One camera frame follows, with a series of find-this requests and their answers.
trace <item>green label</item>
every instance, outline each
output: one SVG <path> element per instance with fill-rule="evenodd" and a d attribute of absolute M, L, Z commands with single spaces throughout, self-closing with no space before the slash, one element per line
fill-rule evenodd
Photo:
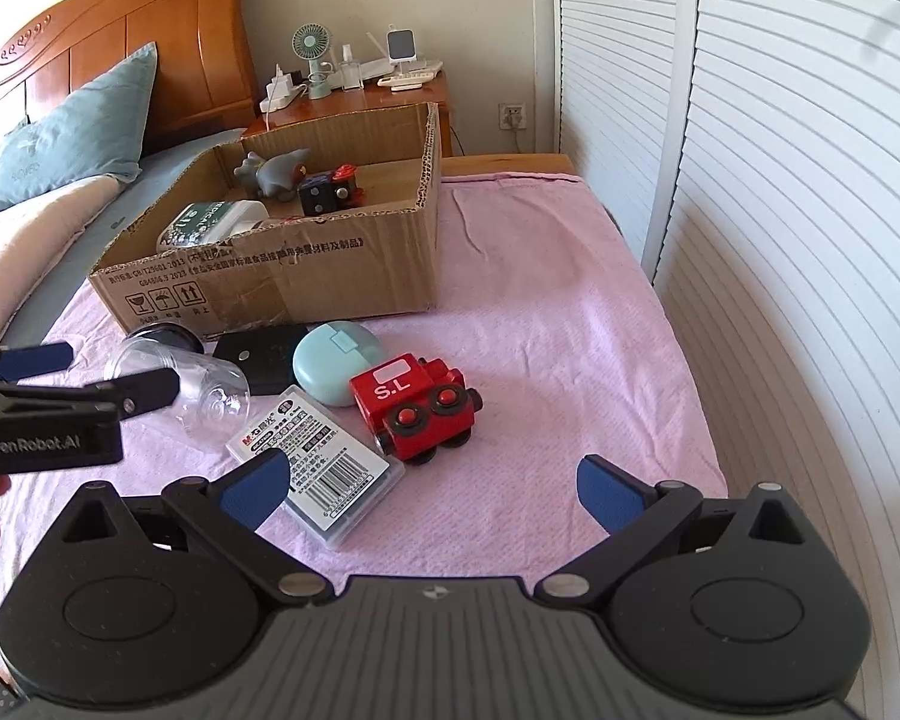
<path fill-rule="evenodd" d="M 232 202 L 195 202 L 187 206 L 167 230 L 165 242 L 173 248 L 198 247 L 231 209 Z"/>

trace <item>wooden nightstand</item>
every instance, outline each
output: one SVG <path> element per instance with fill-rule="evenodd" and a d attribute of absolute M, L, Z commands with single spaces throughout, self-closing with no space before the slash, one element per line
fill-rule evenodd
<path fill-rule="evenodd" d="M 283 110 L 271 113 L 269 125 L 271 129 L 276 129 L 287 124 L 322 119 L 325 116 L 414 103 L 437 103 L 440 114 L 440 150 L 444 156 L 453 156 L 453 145 L 450 141 L 450 90 L 447 88 L 446 75 L 442 71 L 430 83 L 424 84 L 422 89 L 412 89 L 408 92 L 391 92 L 385 86 L 377 86 L 376 81 L 372 80 L 367 81 L 362 92 L 345 92 L 338 89 L 322 100 L 297 98 Z M 266 132 L 262 115 L 244 130 L 242 137 L 259 135 L 261 132 Z"/>

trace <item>gray plush toy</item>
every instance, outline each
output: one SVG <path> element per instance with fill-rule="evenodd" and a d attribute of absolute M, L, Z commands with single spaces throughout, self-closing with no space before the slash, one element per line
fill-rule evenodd
<path fill-rule="evenodd" d="M 271 159 L 264 159 L 255 151 L 250 151 L 244 163 L 233 170 L 233 175 L 252 199 L 293 194 L 307 175 L 308 159 L 309 148 L 298 148 Z"/>

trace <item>gray bed sheet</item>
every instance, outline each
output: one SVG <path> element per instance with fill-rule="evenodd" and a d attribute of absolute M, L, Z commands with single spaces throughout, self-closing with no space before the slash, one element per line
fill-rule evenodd
<path fill-rule="evenodd" d="M 93 220 L 40 282 L 13 317 L 0 343 L 31 346 L 43 341 L 110 242 L 154 204 L 194 158 L 218 143 L 237 140 L 241 132 L 218 132 L 141 160 L 140 177 Z"/>

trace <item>pink bedsheet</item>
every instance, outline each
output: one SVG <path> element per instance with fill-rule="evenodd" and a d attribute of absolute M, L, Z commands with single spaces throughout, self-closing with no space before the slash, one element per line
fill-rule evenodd
<path fill-rule="evenodd" d="M 341 551 L 280 509 L 260 533 L 329 576 L 506 574 L 532 588 L 605 536 L 578 504 L 577 462 L 596 452 L 650 482 L 687 480 L 725 495 L 690 371 L 658 300 L 581 180 L 496 175 L 447 179 L 439 208 L 442 285 L 429 314 L 367 322 L 395 355 L 442 357 L 485 401 L 473 439 L 408 469 Z M 76 362 L 50 380 L 103 376 L 122 334 L 87 284 L 50 332 Z M 275 398 L 258 398 L 271 408 Z M 367 437 L 356 409 L 344 427 Z M 79 484 L 158 493 L 187 474 L 234 466 L 146 426 L 124 427 L 125 461 L 17 477 L 0 501 L 0 600 Z"/>

